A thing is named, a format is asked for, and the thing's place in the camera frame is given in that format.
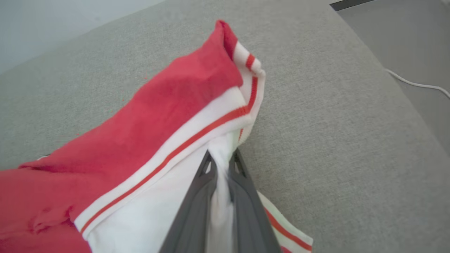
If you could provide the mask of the red white sports shirt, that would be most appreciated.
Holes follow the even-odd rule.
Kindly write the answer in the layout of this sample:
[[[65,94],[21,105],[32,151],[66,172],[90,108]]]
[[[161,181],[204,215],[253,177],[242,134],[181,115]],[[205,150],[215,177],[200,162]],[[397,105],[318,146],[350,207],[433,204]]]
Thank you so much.
[[[265,71],[218,20],[103,124],[0,172],[0,253],[160,253],[198,167],[217,165],[206,253],[235,253],[229,161],[264,97]],[[258,192],[282,253],[313,239]]]

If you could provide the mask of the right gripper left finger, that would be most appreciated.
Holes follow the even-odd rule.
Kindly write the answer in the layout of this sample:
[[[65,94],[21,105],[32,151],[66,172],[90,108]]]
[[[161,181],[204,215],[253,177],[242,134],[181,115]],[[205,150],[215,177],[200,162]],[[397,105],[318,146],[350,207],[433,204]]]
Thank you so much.
[[[217,165],[206,151],[160,248],[160,253],[206,253]]]

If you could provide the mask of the black and white baseboard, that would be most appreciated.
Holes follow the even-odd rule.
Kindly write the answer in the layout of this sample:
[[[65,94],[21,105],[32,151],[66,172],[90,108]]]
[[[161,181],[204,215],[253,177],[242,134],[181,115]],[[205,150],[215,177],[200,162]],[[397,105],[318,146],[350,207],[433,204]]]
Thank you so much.
[[[347,9],[350,7],[354,7],[357,5],[361,5],[364,3],[368,3],[375,0],[339,0],[337,2],[331,3],[330,6],[333,8],[334,11],[340,11],[343,9]]]

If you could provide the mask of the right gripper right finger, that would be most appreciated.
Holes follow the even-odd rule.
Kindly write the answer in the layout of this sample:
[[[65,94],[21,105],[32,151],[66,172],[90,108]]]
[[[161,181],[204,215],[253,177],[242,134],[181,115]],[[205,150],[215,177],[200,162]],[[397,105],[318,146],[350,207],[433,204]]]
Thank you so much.
[[[239,149],[229,161],[235,253],[282,253],[269,218]]]

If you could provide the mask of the grey fabric sofa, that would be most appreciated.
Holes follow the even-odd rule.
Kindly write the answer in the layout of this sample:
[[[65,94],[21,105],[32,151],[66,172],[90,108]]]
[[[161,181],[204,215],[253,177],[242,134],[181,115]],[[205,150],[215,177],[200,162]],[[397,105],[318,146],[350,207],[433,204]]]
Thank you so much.
[[[450,156],[324,0],[166,0],[0,74],[0,169],[100,125],[217,19],[267,73],[245,162],[313,253],[450,253]]]

